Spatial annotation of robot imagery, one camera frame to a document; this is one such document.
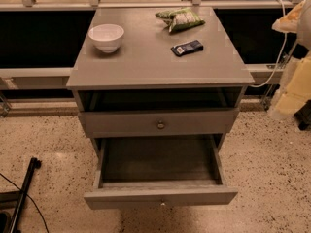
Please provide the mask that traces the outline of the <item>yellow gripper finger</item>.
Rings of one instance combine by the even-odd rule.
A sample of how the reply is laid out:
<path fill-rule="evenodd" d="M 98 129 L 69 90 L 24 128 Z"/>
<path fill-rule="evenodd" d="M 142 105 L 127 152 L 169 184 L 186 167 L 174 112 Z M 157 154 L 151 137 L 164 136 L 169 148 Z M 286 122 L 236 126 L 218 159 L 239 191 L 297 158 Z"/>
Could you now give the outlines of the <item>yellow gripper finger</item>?
<path fill-rule="evenodd" d="M 311 99 L 311 57 L 292 58 L 286 65 L 280 87 L 267 114 L 277 120 L 291 117 Z"/>
<path fill-rule="evenodd" d="M 294 6 L 287 14 L 272 24 L 272 29 L 281 33 L 296 33 L 298 21 L 305 1 Z"/>

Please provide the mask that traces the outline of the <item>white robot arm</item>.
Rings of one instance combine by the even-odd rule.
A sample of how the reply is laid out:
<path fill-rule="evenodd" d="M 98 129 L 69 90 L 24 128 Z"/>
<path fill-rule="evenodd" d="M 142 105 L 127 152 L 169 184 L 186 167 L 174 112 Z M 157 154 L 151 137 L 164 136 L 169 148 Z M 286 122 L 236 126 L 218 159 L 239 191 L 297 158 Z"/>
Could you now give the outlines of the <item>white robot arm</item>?
<path fill-rule="evenodd" d="M 275 92 L 268 115 L 274 119 L 293 116 L 311 99 L 311 0 L 301 1 L 272 24 L 282 33 L 295 33 L 297 43 L 307 48 L 301 59 L 292 57 L 285 65 L 280 87 Z"/>

